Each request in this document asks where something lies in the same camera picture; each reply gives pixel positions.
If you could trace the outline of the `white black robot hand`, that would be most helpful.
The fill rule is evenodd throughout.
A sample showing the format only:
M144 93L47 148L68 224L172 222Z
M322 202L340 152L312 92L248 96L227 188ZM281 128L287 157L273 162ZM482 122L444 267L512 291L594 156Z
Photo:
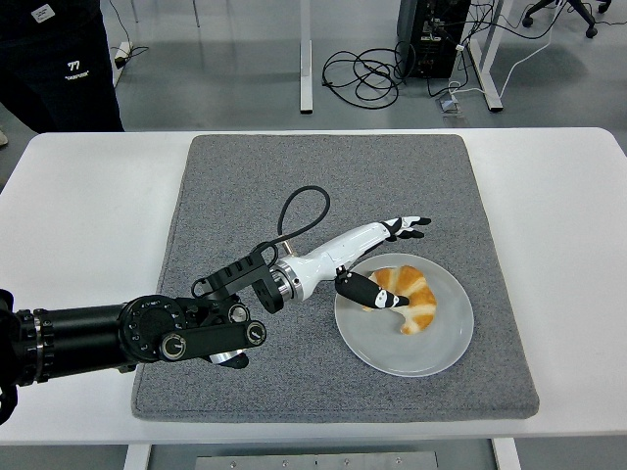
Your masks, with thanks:
M337 293L357 304L371 308L407 306L410 301L383 289L374 281L350 270L362 255L385 241L421 238L418 225L431 222L428 217L405 216L373 222L345 232L303 257L289 255L270 270L285 301L302 302L322 281L335 283Z

